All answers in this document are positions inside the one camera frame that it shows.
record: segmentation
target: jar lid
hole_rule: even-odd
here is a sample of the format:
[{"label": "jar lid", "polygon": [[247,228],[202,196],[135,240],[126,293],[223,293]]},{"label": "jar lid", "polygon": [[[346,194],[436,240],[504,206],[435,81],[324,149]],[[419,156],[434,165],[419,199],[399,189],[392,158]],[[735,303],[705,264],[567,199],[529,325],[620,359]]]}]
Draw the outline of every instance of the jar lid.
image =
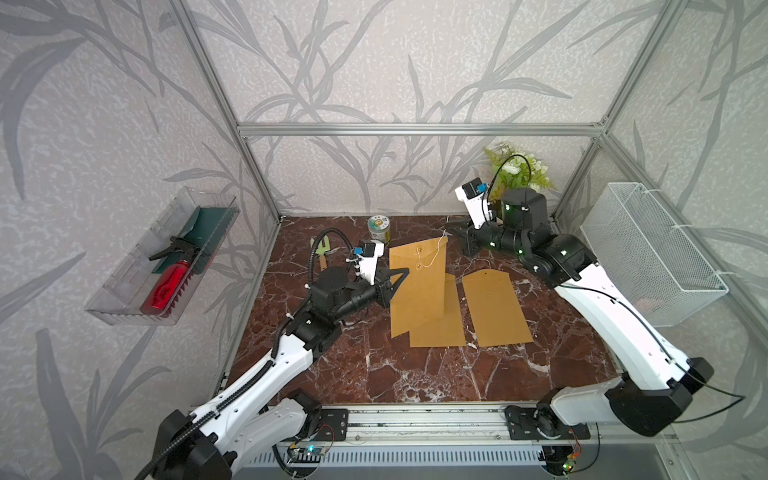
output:
[{"label": "jar lid", "polygon": [[389,228],[389,218],[384,215],[374,215],[368,219],[368,228],[371,230],[386,230]]}]

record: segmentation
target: kraft paper envelope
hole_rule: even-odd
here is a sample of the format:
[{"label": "kraft paper envelope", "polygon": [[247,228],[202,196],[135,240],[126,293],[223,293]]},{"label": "kraft paper envelope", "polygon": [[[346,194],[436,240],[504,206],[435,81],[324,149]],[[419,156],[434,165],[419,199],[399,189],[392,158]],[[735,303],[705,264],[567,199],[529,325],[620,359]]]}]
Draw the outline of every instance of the kraft paper envelope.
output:
[{"label": "kraft paper envelope", "polygon": [[480,270],[462,278],[479,346],[533,342],[509,273]]},{"label": "kraft paper envelope", "polygon": [[389,308],[392,338],[442,318],[447,243],[448,238],[441,237],[389,249],[389,268],[409,269]]},{"label": "kraft paper envelope", "polygon": [[415,346],[464,346],[464,323],[458,306],[456,277],[445,274],[445,305],[442,318],[411,328],[410,345]]}]

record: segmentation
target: wall-mounted plastic shelf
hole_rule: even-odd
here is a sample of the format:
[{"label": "wall-mounted plastic shelf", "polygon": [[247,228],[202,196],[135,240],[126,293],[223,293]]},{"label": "wall-mounted plastic shelf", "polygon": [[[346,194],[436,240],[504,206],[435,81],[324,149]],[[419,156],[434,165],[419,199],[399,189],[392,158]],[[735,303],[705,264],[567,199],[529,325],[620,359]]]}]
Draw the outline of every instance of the wall-mounted plastic shelf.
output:
[{"label": "wall-mounted plastic shelf", "polygon": [[[86,311],[110,325],[175,325],[239,213],[234,195],[182,188],[91,298]],[[172,253],[150,260],[171,246],[171,237],[179,237],[183,245],[193,246],[188,250],[190,256]],[[179,262],[187,265],[179,268]],[[176,275],[169,283],[171,287],[166,286],[169,290],[165,295],[170,300],[162,303],[162,308],[157,304],[148,307],[147,299],[157,295],[156,285],[164,273],[166,278]]]}]

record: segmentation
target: black mounting plate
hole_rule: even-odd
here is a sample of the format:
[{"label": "black mounting plate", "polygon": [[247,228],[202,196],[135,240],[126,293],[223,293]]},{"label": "black mounting plate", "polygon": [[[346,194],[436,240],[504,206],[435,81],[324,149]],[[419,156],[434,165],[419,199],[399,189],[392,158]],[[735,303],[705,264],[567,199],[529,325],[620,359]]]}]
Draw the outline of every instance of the black mounting plate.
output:
[{"label": "black mounting plate", "polygon": [[315,440],[319,442],[341,442],[346,440],[346,429],[349,423],[349,410],[322,409],[320,410],[320,425],[325,423],[333,432],[323,428],[317,433]]},{"label": "black mounting plate", "polygon": [[588,440],[591,437],[589,428],[584,423],[572,427],[560,423],[557,437],[547,438],[538,431],[535,412],[536,407],[517,405],[509,405],[504,409],[504,417],[507,420],[507,430],[509,430],[511,440],[572,440],[574,435],[579,440]]}]

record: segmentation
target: white wire basket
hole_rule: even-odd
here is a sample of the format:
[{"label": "white wire basket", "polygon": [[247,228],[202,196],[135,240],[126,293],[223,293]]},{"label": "white wire basket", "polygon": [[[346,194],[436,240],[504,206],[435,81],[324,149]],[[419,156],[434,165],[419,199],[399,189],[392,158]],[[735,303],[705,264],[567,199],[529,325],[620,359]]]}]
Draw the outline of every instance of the white wire basket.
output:
[{"label": "white wire basket", "polygon": [[653,326],[672,326],[728,286],[643,184],[610,183],[581,225],[600,265]]}]

